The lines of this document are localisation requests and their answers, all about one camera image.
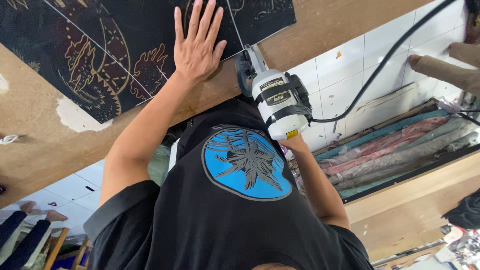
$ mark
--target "fingers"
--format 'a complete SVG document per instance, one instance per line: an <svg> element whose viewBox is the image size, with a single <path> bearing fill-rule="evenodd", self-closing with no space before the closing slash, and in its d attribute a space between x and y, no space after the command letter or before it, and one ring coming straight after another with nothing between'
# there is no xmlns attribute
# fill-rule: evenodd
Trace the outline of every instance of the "fingers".
<svg viewBox="0 0 480 270"><path fill-rule="evenodd" d="M198 21L200 19L200 11L202 10L202 0L195 0L193 3L192 16L190 17L190 25L188 26L187 40L195 40L198 31Z"/></svg>
<svg viewBox="0 0 480 270"><path fill-rule="evenodd" d="M175 7L175 43L183 42L185 37L183 36L183 27L181 25L181 10L179 7Z"/></svg>
<svg viewBox="0 0 480 270"><path fill-rule="evenodd" d="M219 7L216 10L215 18L213 19L212 25L210 26L210 30L208 31L208 35L206 38L206 42L212 44L212 47L213 47L213 44L215 43L216 36L218 35L218 30L220 29L220 23L222 22L222 17L223 17L223 8Z"/></svg>
<svg viewBox="0 0 480 270"><path fill-rule="evenodd" d="M200 26L198 29L197 40L205 40L205 36L207 35L208 28L210 27L210 22L212 21L213 11L215 10L215 0L209 0L207 3L207 7L205 8L205 12L202 16L200 21Z"/></svg>
<svg viewBox="0 0 480 270"><path fill-rule="evenodd" d="M226 46L227 46L226 40L222 40L217 43L217 45L215 46L215 50L213 51L213 59L212 59L213 64L218 64L220 62L220 58L222 57L223 50L225 49Z"/></svg>

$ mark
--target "black t-shirt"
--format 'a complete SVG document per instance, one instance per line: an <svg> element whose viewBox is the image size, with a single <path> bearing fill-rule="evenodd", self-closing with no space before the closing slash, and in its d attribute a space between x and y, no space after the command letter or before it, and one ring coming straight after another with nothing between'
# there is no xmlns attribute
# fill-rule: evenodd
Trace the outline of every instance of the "black t-shirt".
<svg viewBox="0 0 480 270"><path fill-rule="evenodd" d="M161 188L129 186L85 223L89 269L373 269L355 234L316 218L249 105L196 117L177 155Z"/></svg>

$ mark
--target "black batik fabric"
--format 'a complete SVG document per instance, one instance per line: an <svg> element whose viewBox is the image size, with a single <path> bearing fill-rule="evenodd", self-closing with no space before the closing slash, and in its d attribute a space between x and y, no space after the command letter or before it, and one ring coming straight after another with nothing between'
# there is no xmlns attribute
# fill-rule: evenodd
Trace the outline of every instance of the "black batik fabric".
<svg viewBox="0 0 480 270"><path fill-rule="evenodd" d="M222 59L295 23L292 0L219 0ZM193 0L0 0L0 42L100 123L156 95L175 71L174 6Z"/></svg>

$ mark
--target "white motor housing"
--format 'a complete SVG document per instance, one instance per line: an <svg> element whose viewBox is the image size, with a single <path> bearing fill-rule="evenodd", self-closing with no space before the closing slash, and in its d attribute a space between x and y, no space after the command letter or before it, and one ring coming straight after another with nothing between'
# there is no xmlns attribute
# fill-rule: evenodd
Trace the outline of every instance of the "white motor housing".
<svg viewBox="0 0 480 270"><path fill-rule="evenodd" d="M257 99L258 95L271 87L288 83L287 77L276 69L269 69L254 77L252 82L252 97ZM299 102L291 90L285 90L282 93L275 94L258 104L258 110L262 115L263 121L280 109L296 105ZM307 117L301 114L292 114L281 119L276 119L268 127L268 132L273 140L286 140L293 138L304 131L309 126Z"/></svg>

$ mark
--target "power cord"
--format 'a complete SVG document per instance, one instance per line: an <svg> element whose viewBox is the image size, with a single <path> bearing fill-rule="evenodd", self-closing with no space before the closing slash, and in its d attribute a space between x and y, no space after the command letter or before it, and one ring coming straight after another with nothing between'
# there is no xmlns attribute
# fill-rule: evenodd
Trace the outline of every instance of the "power cord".
<svg viewBox="0 0 480 270"><path fill-rule="evenodd" d="M351 111L352 109L355 107L355 105L357 104L357 102L360 100L361 96L363 95L363 93L365 93L365 91L368 89L368 87L370 86L370 84L372 84L373 80L377 77L378 73L380 73L380 71L382 71L382 69L385 67L385 65L387 64L387 62L390 60L390 58L392 58L393 54L395 53L395 51L407 40L407 38L409 38L415 31L417 31L420 27L422 27L426 22L428 22L430 19L432 19L436 14L438 14L440 11L442 11L443 9L445 9L448 5L450 5L451 3L453 3L454 1L456 0L445 0L443 1L438 7L434 8L430 13L428 13L427 15L425 15L425 17L423 17L418 23L416 23L414 26L412 26L412 28L410 28L396 43L395 45L393 45L393 47L390 49L390 51L387 53L387 55L385 55L385 58L383 59L383 61L380 63L380 65L378 66L378 68L375 70L375 72L373 72L373 74L370 76L370 79L368 79L367 83L362 87L362 89L360 90L360 92L357 94L357 96L355 97L355 99L353 100L352 104L350 104L350 106L347 108L347 110L342 113L341 115L337 116L337 117L334 117L334 118L330 118L330 119L311 119L312 122L316 122L316 123L328 123L328 122L335 122L335 121L338 121L340 119L343 119L345 118Z"/></svg>

